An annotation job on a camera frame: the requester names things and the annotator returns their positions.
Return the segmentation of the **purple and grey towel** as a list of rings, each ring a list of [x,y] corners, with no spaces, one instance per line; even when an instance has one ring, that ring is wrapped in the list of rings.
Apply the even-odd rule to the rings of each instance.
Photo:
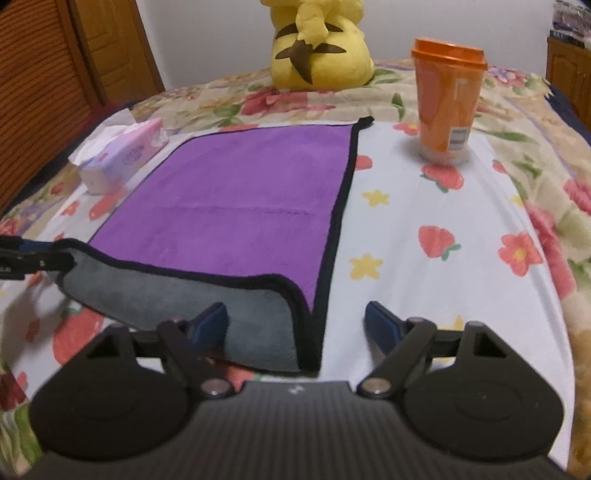
[[[74,264],[53,280],[73,300],[138,330],[221,303],[228,360],[314,373],[359,136],[372,123],[189,139],[89,241],[55,243]]]

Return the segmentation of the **wooden room door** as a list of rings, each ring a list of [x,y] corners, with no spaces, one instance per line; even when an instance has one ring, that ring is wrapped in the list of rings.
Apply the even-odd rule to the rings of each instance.
[[[123,105],[164,90],[135,1],[75,0],[68,7],[102,103]]]

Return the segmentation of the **pink tissue pack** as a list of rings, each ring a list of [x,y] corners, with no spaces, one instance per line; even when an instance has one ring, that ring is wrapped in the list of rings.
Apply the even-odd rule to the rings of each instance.
[[[168,143],[161,119],[99,125],[68,157],[91,195],[114,193]]]

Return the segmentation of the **wooden slatted wardrobe door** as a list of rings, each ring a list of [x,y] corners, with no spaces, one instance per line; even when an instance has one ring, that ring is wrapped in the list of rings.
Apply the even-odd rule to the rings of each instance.
[[[67,1],[1,3],[1,207],[90,126],[100,102]]]

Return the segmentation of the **floral bed blanket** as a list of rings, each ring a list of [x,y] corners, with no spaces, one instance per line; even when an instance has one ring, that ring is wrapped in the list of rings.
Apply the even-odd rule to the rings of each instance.
[[[484,136],[522,200],[545,216],[562,269],[560,305],[574,364],[574,416],[568,462],[574,477],[590,474],[590,147],[552,108],[549,85],[537,75],[506,70],[485,75],[471,136]],[[260,71],[170,90],[133,107],[138,121],[161,119],[170,139],[182,134],[233,133],[249,125],[297,126],[374,123],[408,128],[419,146],[415,70],[410,61],[379,67],[370,83],[339,92],[295,92],[273,87]],[[1,221],[5,235],[46,240],[43,232],[78,188],[66,167],[40,193]]]

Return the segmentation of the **orange lidded cup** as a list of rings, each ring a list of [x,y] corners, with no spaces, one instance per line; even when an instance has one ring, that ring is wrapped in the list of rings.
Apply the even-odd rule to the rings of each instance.
[[[418,38],[415,66],[420,152],[427,161],[463,161],[488,63],[483,50]]]

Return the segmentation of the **yellow Pikachu plush toy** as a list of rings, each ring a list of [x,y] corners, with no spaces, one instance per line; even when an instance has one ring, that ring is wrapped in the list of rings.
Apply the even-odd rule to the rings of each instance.
[[[267,0],[274,27],[270,76],[290,91],[339,91],[365,86],[375,64],[359,24],[360,0]]]

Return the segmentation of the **wooden sideboard cabinet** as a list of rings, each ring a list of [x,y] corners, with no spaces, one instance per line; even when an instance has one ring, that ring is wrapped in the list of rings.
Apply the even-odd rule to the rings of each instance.
[[[569,100],[578,118],[587,124],[590,120],[590,51],[549,37],[546,79]]]

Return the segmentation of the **stack of folded fabrics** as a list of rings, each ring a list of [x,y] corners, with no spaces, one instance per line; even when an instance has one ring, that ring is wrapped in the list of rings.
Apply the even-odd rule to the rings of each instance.
[[[568,1],[555,1],[550,37],[590,49],[590,10]]]

